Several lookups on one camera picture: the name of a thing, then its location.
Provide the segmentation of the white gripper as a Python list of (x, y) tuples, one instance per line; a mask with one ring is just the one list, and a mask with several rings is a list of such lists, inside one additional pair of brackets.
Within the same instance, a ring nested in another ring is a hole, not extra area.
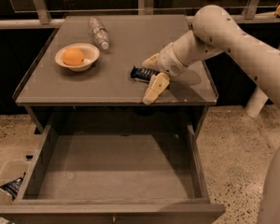
[(187, 45), (170, 43), (159, 54), (156, 53), (141, 63), (144, 68), (163, 72), (151, 77), (143, 97), (145, 105), (155, 102), (169, 86), (170, 78), (167, 74), (177, 77), (188, 69), (185, 63), (188, 55), (189, 47)]

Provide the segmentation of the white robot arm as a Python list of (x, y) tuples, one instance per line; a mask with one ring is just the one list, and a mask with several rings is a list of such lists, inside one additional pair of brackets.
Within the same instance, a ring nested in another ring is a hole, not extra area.
[[(142, 62), (158, 71), (143, 103), (152, 104), (169, 85), (169, 78), (192, 64), (227, 53), (280, 109), (280, 50), (245, 33), (222, 7), (209, 5), (195, 14), (192, 29)], [(280, 147), (265, 177), (257, 224), (280, 224)]]

